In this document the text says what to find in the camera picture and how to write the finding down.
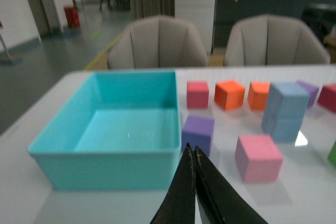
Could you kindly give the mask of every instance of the doorway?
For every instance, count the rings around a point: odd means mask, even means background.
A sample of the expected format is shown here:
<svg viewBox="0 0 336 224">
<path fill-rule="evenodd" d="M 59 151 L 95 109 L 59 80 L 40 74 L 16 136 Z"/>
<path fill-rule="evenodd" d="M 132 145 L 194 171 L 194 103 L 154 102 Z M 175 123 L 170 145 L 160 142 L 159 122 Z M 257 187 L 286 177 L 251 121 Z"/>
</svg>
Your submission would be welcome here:
<svg viewBox="0 0 336 224">
<path fill-rule="evenodd" d="M 40 37 L 52 33 L 42 0 L 28 0 Z"/>
</svg>

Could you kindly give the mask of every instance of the yellow floor line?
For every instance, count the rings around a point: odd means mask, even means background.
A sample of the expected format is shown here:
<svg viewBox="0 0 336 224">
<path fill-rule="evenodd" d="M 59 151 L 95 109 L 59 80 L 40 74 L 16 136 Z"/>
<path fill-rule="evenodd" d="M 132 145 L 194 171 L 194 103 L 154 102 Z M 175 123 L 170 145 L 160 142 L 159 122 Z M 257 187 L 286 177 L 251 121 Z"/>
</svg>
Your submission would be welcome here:
<svg viewBox="0 0 336 224">
<path fill-rule="evenodd" d="M 100 52 L 100 53 L 99 53 L 99 54 L 92 60 L 92 62 L 90 62 L 90 63 L 84 68 L 84 70 L 89 70 L 90 68 L 92 68 L 92 66 L 94 66 L 94 65 L 100 60 L 100 58 L 101 58 L 104 54 L 106 54 L 106 53 L 108 52 L 108 50 L 110 50 L 110 49 L 114 46 L 115 43 L 117 43 L 117 41 L 120 39 L 120 37 L 121 37 L 121 34 L 119 34 L 118 36 L 116 36 L 116 38 L 115 38 L 111 43 L 109 43 L 108 46 L 107 46 L 102 52 Z"/>
</svg>

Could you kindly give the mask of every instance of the teal plastic bin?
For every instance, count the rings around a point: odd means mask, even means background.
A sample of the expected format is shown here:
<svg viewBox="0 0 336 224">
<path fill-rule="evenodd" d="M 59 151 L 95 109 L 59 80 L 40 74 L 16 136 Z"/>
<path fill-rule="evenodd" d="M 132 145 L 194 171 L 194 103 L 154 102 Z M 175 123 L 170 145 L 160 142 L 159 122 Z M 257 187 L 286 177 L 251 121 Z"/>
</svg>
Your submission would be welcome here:
<svg viewBox="0 0 336 224">
<path fill-rule="evenodd" d="M 28 147 L 59 190 L 168 188 L 181 151 L 173 71 L 89 76 Z"/>
</svg>

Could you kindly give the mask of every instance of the beige chair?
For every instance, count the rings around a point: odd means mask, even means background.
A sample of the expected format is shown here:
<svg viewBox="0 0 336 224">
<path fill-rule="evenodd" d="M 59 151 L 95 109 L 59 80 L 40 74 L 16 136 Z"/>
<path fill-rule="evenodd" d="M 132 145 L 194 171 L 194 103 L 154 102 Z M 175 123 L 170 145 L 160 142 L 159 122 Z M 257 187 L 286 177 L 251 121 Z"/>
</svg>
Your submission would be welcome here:
<svg viewBox="0 0 336 224">
<path fill-rule="evenodd" d="M 207 67 L 195 26 L 168 16 L 132 22 L 108 56 L 109 69 Z"/>
<path fill-rule="evenodd" d="M 329 53 L 301 20 L 260 15 L 232 28 L 225 66 L 328 64 Z"/>
</svg>

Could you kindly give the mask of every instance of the orange cube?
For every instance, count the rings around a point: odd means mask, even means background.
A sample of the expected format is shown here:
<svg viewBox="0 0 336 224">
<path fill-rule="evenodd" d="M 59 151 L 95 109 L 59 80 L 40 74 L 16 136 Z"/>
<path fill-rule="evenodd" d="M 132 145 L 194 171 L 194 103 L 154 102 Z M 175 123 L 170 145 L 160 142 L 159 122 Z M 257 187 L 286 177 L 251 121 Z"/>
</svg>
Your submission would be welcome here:
<svg viewBox="0 0 336 224">
<path fill-rule="evenodd" d="M 252 81 L 250 83 L 247 102 L 251 110 L 265 110 L 269 86 L 270 82 Z"/>
<path fill-rule="evenodd" d="M 240 108 L 244 103 L 245 87 L 235 80 L 216 83 L 215 102 L 223 110 Z"/>
</svg>

